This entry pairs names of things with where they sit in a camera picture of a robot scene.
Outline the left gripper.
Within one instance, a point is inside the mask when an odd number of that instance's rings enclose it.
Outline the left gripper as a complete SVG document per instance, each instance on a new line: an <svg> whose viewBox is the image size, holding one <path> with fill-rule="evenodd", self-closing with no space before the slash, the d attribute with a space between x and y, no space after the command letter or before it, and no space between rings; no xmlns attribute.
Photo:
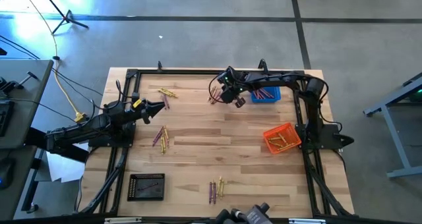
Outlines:
<svg viewBox="0 0 422 224"><path fill-rule="evenodd" d="M151 102L146 99L139 99L123 114L123 120L136 121L142 119L148 125L150 124L150 117L157 115L165 106L163 101Z"/></svg>

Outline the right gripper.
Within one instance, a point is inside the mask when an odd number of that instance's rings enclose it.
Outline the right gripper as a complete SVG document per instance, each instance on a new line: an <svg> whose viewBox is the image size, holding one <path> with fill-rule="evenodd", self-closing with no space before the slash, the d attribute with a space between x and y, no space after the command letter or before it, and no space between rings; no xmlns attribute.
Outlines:
<svg viewBox="0 0 422 224"><path fill-rule="evenodd" d="M245 99L239 97L239 86L234 84L224 84L220 99L223 103L235 102L236 108L241 108L245 104Z"/></svg>

